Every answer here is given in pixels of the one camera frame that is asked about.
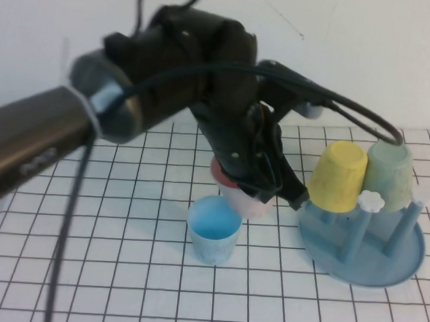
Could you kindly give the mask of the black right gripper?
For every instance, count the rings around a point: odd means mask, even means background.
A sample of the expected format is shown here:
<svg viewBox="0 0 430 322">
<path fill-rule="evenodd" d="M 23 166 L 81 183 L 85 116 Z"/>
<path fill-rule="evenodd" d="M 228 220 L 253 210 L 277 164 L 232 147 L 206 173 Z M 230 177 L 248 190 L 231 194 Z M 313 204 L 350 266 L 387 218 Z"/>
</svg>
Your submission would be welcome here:
<svg viewBox="0 0 430 322">
<path fill-rule="evenodd" d="M 198 103 L 198 126 L 224 175 L 262 203 L 277 196 L 297 211 L 309 192 L 284 156 L 278 123 L 297 100 L 208 95 Z"/>
</svg>

